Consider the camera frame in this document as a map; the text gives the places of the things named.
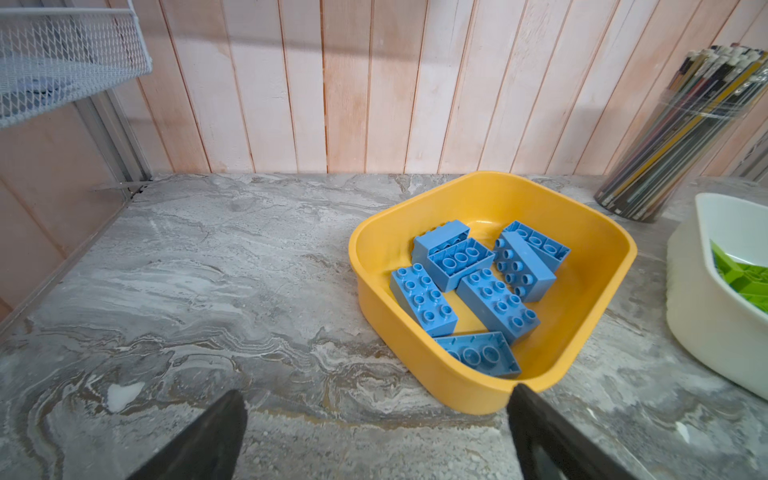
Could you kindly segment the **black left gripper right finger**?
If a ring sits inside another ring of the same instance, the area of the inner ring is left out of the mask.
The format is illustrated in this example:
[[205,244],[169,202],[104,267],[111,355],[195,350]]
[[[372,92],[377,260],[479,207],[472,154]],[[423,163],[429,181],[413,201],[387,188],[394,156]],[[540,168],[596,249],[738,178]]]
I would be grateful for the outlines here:
[[633,477],[528,386],[515,386],[506,411],[525,479]]

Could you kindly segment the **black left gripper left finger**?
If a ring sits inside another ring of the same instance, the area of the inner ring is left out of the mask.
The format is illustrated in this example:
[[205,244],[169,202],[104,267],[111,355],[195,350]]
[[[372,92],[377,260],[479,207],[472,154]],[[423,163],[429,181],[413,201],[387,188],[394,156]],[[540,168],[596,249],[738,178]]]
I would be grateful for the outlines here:
[[130,475],[132,479],[231,479],[247,427],[242,394],[230,390]]

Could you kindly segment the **blue lego brick pair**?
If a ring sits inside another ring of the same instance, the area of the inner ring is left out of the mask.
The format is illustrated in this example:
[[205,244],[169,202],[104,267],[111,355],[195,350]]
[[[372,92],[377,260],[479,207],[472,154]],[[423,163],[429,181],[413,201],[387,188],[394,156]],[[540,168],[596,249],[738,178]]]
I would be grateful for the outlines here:
[[442,292],[456,289],[463,277],[492,266],[493,252],[469,233],[467,225],[453,220],[414,238],[412,263],[421,264]]

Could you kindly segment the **green lego brick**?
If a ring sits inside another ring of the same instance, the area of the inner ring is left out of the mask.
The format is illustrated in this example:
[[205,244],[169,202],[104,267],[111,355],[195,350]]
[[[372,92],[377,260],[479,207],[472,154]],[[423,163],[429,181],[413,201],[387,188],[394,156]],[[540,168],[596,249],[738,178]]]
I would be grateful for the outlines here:
[[767,312],[767,268],[736,262],[715,242],[710,242],[719,276],[742,298]]

